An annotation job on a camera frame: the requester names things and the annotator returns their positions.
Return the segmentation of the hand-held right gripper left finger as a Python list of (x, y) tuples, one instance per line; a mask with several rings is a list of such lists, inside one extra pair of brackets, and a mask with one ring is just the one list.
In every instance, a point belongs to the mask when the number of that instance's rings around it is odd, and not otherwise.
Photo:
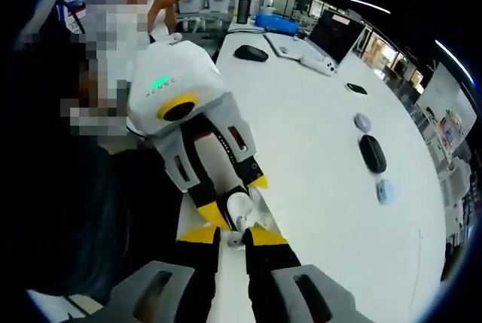
[(122, 298), (142, 301), (139, 321), (156, 322), (159, 299), (169, 298), (166, 286), (177, 294), (174, 322), (205, 322), (215, 296), (221, 231), (208, 226), (189, 230), (176, 239), (176, 226), (131, 226), (127, 252), (120, 262), (111, 291), (123, 289)]

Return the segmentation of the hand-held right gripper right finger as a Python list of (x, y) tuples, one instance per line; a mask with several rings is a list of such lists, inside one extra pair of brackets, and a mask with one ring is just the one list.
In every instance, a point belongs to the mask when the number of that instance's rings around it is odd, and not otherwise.
[(318, 267), (303, 265), (280, 234), (250, 227), (243, 235), (249, 299), (257, 322), (369, 322), (352, 293)]

